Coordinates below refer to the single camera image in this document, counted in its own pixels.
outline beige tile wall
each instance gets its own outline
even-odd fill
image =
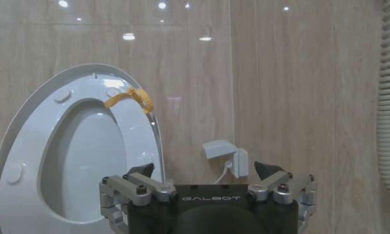
[[[235,144],[315,174],[307,233],[390,234],[375,159],[382,1],[231,0],[230,13]]]
[[[0,141],[46,79],[106,63],[153,96],[169,178],[211,182],[222,161],[199,145],[229,139],[251,162],[315,174],[307,233],[390,234],[374,154],[380,4],[169,0],[159,11],[155,0],[0,0]]]
[[[201,144],[234,138],[229,1],[169,0],[165,10],[155,0],[66,1],[62,9],[55,0],[0,0],[0,141],[43,81],[74,65],[110,64],[154,99],[167,178],[213,182],[222,164],[203,159]]]

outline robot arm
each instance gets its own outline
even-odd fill
[[[105,177],[101,214],[113,232],[302,233],[315,213],[313,176],[294,177],[277,166],[254,165],[262,181],[251,185],[165,185],[149,178],[153,164],[131,168],[122,177]]]

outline power cord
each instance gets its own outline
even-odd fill
[[[231,162],[231,160],[227,160],[225,162],[225,164],[223,164],[222,174],[221,174],[219,178],[215,180],[214,184],[218,184],[219,183],[219,181],[222,180],[222,178],[223,178],[223,176],[225,176],[225,174],[227,172],[227,169],[230,169],[231,167],[233,167],[233,162]]]

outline white outlet box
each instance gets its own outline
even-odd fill
[[[233,156],[233,167],[230,168],[235,178],[249,176],[249,153],[238,148]]]

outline toilet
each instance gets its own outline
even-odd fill
[[[2,234],[111,234],[98,182],[146,163],[162,182],[158,123],[131,98],[139,88],[117,68],[86,64],[57,74],[25,101],[0,147]]]

